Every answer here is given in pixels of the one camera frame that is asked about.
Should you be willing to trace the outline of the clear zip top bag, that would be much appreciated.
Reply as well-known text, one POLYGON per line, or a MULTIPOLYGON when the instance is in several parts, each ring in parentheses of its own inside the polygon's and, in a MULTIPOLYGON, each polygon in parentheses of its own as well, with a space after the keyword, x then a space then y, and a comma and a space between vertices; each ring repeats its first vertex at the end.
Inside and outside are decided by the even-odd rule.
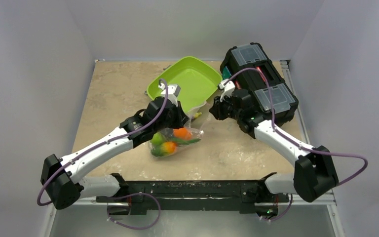
POLYGON ((182 128, 165 128, 155 133, 149 142, 151 155, 155 158, 168 157, 201 141, 204 135, 202 127, 208 118, 205 114, 208 105, 204 101, 190 108, 186 112, 189 121, 182 128))

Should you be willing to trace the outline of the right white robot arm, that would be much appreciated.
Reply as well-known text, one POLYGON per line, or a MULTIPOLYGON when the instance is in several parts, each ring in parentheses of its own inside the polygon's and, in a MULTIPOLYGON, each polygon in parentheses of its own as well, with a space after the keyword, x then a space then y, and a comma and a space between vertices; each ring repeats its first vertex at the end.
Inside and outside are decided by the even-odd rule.
POLYGON ((271 114, 253 102, 248 90, 215 96, 209 112, 217 120, 236 120, 242 132, 273 148, 294 167, 291 174, 275 173, 264 178, 264 183, 257 188, 260 199, 269 201, 276 194, 285 193, 313 202, 339 184, 328 149, 303 143, 281 130, 272 123, 271 114))

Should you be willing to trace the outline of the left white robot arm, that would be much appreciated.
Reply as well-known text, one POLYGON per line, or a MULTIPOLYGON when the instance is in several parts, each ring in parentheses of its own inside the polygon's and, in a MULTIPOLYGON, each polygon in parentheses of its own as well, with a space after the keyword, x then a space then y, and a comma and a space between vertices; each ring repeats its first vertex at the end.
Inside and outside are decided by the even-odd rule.
POLYGON ((189 122, 181 103, 157 97, 145 109, 121 122, 112 132, 70 155, 48 156, 43 163, 37 204, 65 209, 82 198, 108 197, 121 202, 127 188, 118 174, 89 177, 88 173, 108 160, 152 139, 164 128, 182 128, 189 122))

